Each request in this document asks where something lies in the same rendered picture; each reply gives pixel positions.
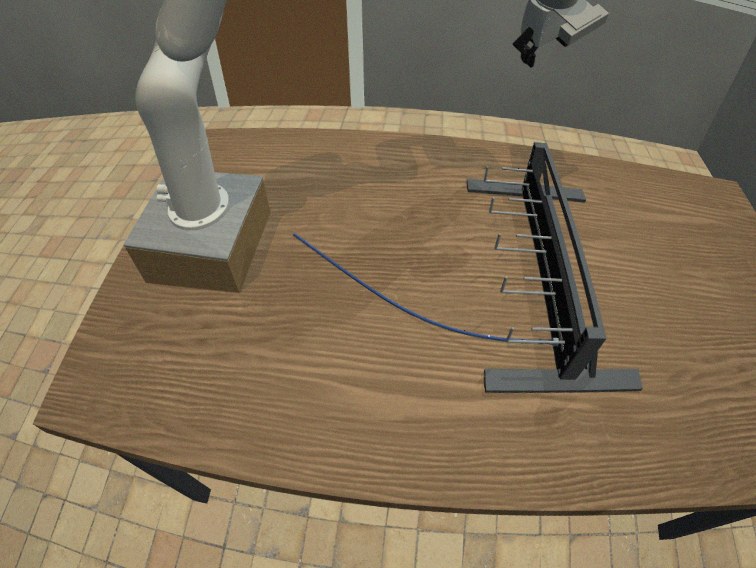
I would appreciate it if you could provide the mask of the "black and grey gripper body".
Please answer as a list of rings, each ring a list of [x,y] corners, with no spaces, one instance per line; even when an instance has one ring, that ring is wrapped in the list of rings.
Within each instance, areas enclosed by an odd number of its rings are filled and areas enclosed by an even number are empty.
[[[558,37],[560,26],[565,22],[553,8],[538,0],[529,0],[522,20],[521,34],[528,27],[532,28],[535,47],[541,47]]]

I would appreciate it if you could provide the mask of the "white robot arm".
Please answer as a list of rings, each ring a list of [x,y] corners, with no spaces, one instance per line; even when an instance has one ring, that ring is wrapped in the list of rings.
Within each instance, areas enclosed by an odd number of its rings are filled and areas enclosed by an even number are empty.
[[[538,1],[566,21],[558,37],[568,46],[605,24],[609,15],[586,0]],[[171,223],[183,230],[216,223],[229,206],[226,190],[217,185],[197,104],[199,79],[226,2],[164,0],[155,27],[158,44],[156,40],[136,88],[136,107],[166,184],[158,184],[156,191],[168,194],[157,195],[157,201],[168,203]]]

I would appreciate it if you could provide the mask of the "dark grey metal rack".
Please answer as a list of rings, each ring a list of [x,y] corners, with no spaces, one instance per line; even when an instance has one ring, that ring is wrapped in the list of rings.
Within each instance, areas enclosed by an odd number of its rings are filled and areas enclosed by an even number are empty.
[[[546,163],[554,186],[549,186]],[[489,213],[528,216],[532,235],[516,234],[516,237],[533,238],[535,247],[535,250],[500,248],[498,247],[501,236],[499,233],[494,249],[536,252],[541,278],[524,277],[523,279],[542,281],[543,286],[543,292],[504,290],[508,278],[505,276],[500,292],[544,295],[550,328],[532,327],[531,330],[551,331],[552,337],[549,341],[510,340],[514,330],[514,327],[511,327],[506,343],[552,344],[556,369],[484,369],[485,393],[641,391],[643,386],[638,369],[596,369],[598,350],[607,338],[587,261],[568,204],[568,201],[586,202],[583,190],[562,186],[547,143],[534,142],[528,170],[502,167],[502,170],[526,172],[523,183],[486,180],[488,169],[489,167],[486,167],[484,180],[467,179],[468,192],[522,196],[523,199],[509,198],[509,201],[524,202],[528,214],[492,211],[494,197],[491,200]],[[544,185],[540,184],[542,173]],[[553,199],[559,200],[563,211],[593,327],[585,325],[574,274]]]

